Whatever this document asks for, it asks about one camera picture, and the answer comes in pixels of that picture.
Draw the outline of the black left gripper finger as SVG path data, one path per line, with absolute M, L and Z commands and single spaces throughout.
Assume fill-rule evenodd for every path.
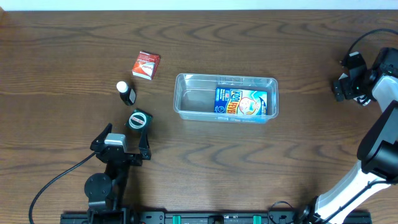
M 111 133 L 113 125 L 109 123 L 104 130 L 91 142 L 90 149 L 104 149 L 105 139 Z
M 147 137 L 147 130 L 149 128 L 149 123 L 146 123 L 140 130 L 139 133 L 140 141 L 139 141 L 139 150 L 142 155 L 143 160 L 150 160 L 152 157 L 152 153 L 150 151 L 149 140 Z

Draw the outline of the blue Kool Fever box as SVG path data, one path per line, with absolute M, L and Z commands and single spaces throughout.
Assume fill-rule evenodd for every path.
M 267 92 L 217 87 L 215 113 L 261 116 L 267 114 Z

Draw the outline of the white green medicine box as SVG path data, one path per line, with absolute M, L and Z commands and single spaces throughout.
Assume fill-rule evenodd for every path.
M 347 76 L 347 74 L 342 73 L 339 77 L 339 80 L 347 80 L 348 78 L 349 76 Z M 353 100 L 361 106 L 367 106 L 371 102 L 371 100 L 366 95 L 354 97 Z

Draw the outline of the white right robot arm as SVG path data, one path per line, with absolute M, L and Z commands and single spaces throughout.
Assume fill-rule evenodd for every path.
M 397 49 L 384 47 L 371 67 L 359 52 L 342 61 L 348 72 L 333 82 L 337 101 L 379 104 L 382 114 L 360 142 L 357 162 L 328 192 L 313 199 L 295 223 L 343 223 L 380 190 L 397 184 Z

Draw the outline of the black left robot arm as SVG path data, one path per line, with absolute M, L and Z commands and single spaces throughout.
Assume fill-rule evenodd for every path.
M 130 167 L 141 166 L 144 160 L 151 159 L 148 126 L 133 127 L 140 134 L 138 153 L 127 152 L 126 136 L 112 133 L 112 124 L 108 124 L 91 143 L 90 149 L 106 168 L 103 173 L 90 176 L 85 183 L 89 223 L 139 223 L 137 213 L 123 206 L 122 202 Z

